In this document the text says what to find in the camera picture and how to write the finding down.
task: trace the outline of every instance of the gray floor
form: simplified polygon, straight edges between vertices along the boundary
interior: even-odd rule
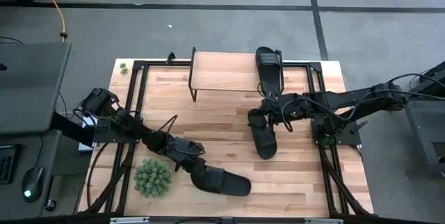
[[[58,0],[70,2],[307,6],[309,0]],[[443,7],[445,0],[318,0],[320,6]],[[50,8],[0,8],[0,35],[59,41],[60,18]],[[94,87],[108,87],[116,58],[188,58],[205,51],[281,49],[285,59],[319,60],[312,12],[246,10],[63,9],[72,55],[62,94],[72,109]],[[444,61],[445,14],[321,13],[330,60],[340,61],[349,90],[372,86]],[[409,79],[401,79],[407,88]],[[361,130],[364,166],[375,213],[443,223],[445,179],[408,178],[416,163],[404,113],[376,113]],[[72,211],[75,190],[66,213]]]

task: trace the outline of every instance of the butcher block tabletop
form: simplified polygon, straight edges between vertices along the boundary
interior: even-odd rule
[[[115,62],[108,89],[120,98],[121,103],[127,98],[134,60],[117,59]],[[122,63],[127,65],[128,74],[121,73]],[[321,65],[326,90],[344,92],[339,62],[321,61]],[[252,190],[245,197],[201,191],[193,186],[188,173],[182,169],[175,173],[171,160],[150,152],[140,143],[136,145],[133,158],[124,215],[328,217],[320,156],[312,140],[309,120],[292,122],[293,133],[282,124],[276,126],[277,154],[272,159],[263,160],[255,150],[248,127],[248,111],[260,105],[261,96],[256,92],[201,90],[198,100],[193,102],[188,88],[189,71],[189,67],[149,68],[141,112],[144,124],[150,129],[158,129],[172,116],[178,115],[170,133],[201,142],[206,150],[202,158],[210,166],[247,177],[252,182]],[[140,76],[131,110],[136,107]],[[284,68],[284,85],[284,93],[309,92],[305,69]],[[94,150],[91,163],[99,147]],[[92,202],[110,179],[116,147],[116,144],[108,145],[97,160],[90,184]],[[360,155],[349,146],[340,145],[338,151],[346,186],[367,211],[373,212]],[[134,190],[136,166],[148,158],[167,161],[172,170],[170,190],[162,198],[144,198]],[[113,209],[120,196],[120,183],[116,187]],[[338,190],[333,181],[332,185],[336,206],[340,209]],[[83,190],[79,211],[86,207],[86,190]]]

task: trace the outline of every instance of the black mouse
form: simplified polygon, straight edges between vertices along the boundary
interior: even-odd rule
[[[22,195],[26,202],[35,202],[42,195],[43,168],[34,167],[26,171],[22,181]]]

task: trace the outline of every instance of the green succulent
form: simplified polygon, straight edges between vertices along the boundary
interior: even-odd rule
[[[125,65],[125,63],[122,63],[122,64],[120,64],[120,73],[121,74],[128,74],[128,68],[127,68],[127,65]]]
[[[167,162],[156,159],[144,159],[143,164],[136,168],[133,177],[136,181],[134,189],[146,198],[157,198],[168,192],[172,183],[172,173]]]

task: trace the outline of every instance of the wooden shelf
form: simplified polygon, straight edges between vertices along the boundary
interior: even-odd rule
[[[191,72],[193,90],[255,92],[259,83],[254,54],[197,51]]]

